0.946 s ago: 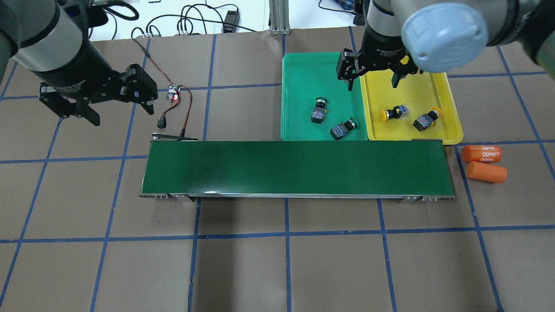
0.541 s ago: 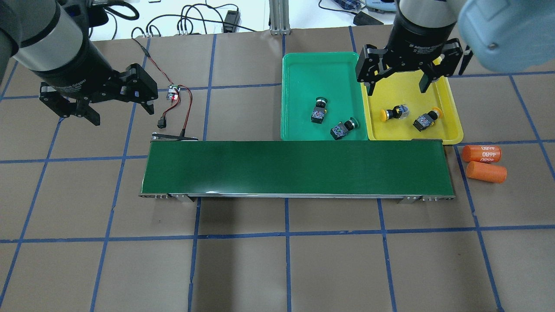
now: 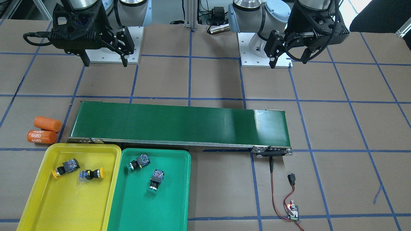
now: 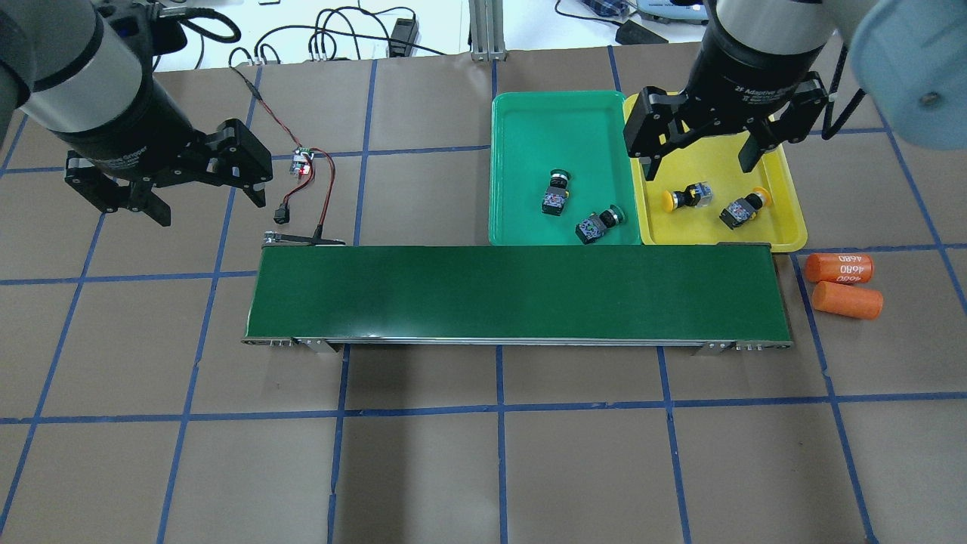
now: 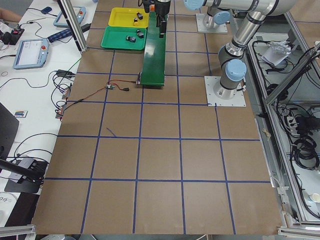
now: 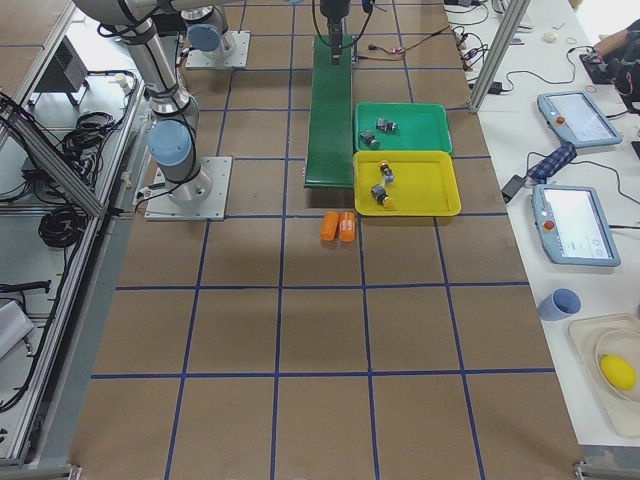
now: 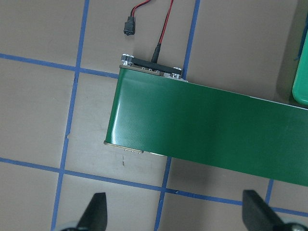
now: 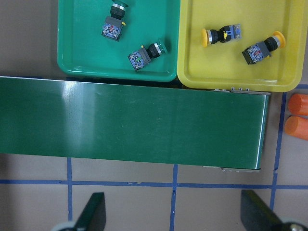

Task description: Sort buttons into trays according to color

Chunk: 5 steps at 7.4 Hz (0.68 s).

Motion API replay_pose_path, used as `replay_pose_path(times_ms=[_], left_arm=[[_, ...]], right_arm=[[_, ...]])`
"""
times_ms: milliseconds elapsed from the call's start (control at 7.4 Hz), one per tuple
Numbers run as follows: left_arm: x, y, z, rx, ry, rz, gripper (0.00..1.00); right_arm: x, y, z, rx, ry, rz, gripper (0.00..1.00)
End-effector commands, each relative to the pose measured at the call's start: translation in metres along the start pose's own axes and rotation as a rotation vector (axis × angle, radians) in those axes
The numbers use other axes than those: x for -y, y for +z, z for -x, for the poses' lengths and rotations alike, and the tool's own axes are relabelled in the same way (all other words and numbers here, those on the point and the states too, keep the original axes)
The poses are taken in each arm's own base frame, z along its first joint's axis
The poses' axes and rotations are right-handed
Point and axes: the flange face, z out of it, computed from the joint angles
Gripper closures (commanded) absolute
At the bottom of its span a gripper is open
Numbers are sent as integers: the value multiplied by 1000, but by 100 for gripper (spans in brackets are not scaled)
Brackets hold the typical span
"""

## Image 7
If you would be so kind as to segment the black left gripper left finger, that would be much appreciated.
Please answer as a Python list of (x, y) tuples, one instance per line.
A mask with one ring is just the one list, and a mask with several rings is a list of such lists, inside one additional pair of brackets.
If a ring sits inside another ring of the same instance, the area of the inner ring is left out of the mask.
[(105, 231), (107, 228), (106, 193), (95, 193), (81, 216), (78, 231)]

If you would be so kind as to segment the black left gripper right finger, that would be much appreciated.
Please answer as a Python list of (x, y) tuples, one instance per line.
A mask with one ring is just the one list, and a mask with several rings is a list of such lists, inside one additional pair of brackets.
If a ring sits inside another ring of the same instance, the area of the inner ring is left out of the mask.
[(278, 231), (285, 224), (254, 190), (243, 190), (242, 220), (248, 231)]

